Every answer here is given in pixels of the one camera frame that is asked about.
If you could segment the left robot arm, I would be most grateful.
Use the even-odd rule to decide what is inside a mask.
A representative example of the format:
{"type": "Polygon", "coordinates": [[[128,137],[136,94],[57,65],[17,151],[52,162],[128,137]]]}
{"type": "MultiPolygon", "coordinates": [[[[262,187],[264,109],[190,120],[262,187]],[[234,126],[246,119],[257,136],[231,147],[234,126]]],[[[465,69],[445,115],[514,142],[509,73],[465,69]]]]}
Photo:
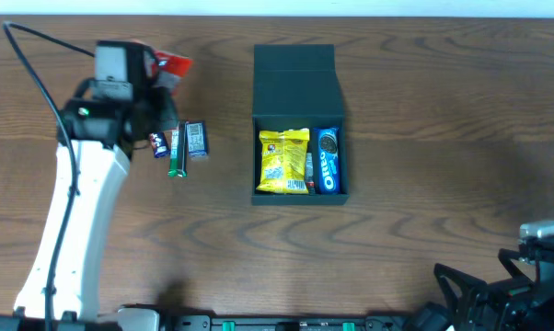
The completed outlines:
{"type": "Polygon", "coordinates": [[[0,330],[157,330],[148,308],[99,312],[101,260],[134,144],[178,124],[169,91],[134,99],[76,93],[58,113],[52,202],[32,270],[0,330]]]}

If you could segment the small blue carton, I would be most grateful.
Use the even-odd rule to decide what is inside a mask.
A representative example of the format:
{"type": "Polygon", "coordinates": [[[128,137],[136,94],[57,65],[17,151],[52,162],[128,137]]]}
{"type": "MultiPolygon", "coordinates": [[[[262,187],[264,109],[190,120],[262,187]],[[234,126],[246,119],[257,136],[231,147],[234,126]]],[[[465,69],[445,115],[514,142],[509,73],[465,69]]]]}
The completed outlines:
{"type": "Polygon", "coordinates": [[[188,121],[185,125],[190,157],[205,157],[208,154],[206,128],[203,121],[188,121]]]}

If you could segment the purple Dairy Milk bar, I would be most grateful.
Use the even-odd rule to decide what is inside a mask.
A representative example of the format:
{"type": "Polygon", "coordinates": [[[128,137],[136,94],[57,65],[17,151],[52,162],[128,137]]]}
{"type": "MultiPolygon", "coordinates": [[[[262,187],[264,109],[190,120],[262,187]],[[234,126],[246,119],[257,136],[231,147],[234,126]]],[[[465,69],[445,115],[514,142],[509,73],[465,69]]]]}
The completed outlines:
{"type": "Polygon", "coordinates": [[[163,132],[150,133],[149,141],[153,149],[154,158],[163,158],[170,155],[167,138],[163,132]]]}

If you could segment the black box with lid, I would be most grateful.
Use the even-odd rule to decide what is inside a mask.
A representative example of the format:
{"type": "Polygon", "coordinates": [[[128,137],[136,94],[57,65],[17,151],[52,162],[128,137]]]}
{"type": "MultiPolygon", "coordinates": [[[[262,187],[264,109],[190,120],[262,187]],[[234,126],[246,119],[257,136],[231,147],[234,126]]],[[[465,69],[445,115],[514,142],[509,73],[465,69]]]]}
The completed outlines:
{"type": "Polygon", "coordinates": [[[261,131],[310,130],[313,178],[321,174],[318,129],[336,127],[340,192],[286,195],[252,190],[254,205],[343,205],[350,197],[345,101],[332,44],[258,44],[254,47],[252,98],[253,185],[260,183],[261,131]]]}

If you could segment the orange Reese's packet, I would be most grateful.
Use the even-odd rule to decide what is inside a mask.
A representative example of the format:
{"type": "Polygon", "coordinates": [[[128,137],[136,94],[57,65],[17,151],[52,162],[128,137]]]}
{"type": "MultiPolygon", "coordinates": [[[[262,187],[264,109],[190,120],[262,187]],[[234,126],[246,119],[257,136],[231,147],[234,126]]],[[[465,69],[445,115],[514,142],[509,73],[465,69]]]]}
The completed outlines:
{"type": "Polygon", "coordinates": [[[133,72],[129,81],[135,93],[158,87],[174,93],[180,80],[193,65],[189,57],[161,51],[138,40],[133,40],[130,46],[130,70],[133,72]]]}

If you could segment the blue Oreo packet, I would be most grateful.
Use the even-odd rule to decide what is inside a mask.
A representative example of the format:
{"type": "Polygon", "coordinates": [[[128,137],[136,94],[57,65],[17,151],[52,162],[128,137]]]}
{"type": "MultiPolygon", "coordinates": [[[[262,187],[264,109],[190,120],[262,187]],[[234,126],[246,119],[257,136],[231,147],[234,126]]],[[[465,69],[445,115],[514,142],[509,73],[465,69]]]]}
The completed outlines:
{"type": "Polygon", "coordinates": [[[319,161],[319,190],[321,194],[340,193],[340,162],[338,127],[315,129],[317,134],[317,160],[319,161]]]}

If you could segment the yellow snack packet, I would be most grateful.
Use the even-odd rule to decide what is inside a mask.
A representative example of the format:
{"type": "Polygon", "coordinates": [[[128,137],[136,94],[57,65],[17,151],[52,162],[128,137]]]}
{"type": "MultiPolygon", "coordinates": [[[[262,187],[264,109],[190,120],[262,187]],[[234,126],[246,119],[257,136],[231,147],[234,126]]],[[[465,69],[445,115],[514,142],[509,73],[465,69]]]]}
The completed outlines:
{"type": "Polygon", "coordinates": [[[306,154],[308,128],[260,131],[260,182],[256,190],[274,194],[307,194],[306,154]]]}

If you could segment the green candy stick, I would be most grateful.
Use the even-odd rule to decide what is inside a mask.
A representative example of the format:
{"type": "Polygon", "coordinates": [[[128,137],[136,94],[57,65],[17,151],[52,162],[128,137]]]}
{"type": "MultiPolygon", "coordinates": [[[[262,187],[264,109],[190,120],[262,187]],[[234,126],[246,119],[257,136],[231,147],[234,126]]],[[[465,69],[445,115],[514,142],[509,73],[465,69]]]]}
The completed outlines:
{"type": "Polygon", "coordinates": [[[185,163],[185,126],[179,122],[178,126],[171,132],[170,162],[167,172],[169,177],[186,177],[185,163]]]}

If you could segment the black snack packet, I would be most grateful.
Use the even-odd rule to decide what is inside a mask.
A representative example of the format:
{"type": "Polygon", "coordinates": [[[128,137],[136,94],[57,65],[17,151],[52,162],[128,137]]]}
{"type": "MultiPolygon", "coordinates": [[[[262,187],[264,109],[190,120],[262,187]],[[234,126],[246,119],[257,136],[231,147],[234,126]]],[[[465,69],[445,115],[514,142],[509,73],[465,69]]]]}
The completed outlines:
{"type": "Polygon", "coordinates": [[[311,153],[306,154],[306,164],[305,164],[305,183],[308,193],[314,195],[316,193],[315,181],[313,178],[314,169],[313,169],[313,157],[311,153]]]}

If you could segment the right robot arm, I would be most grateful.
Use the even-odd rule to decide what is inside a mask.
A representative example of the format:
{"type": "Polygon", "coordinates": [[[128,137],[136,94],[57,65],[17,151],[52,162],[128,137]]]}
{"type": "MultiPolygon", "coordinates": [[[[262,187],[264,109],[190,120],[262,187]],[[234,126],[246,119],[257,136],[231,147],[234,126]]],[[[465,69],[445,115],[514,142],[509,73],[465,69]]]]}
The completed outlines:
{"type": "Polygon", "coordinates": [[[509,273],[488,283],[437,264],[446,305],[427,303],[404,330],[554,330],[554,246],[520,245],[498,255],[509,273]]]}

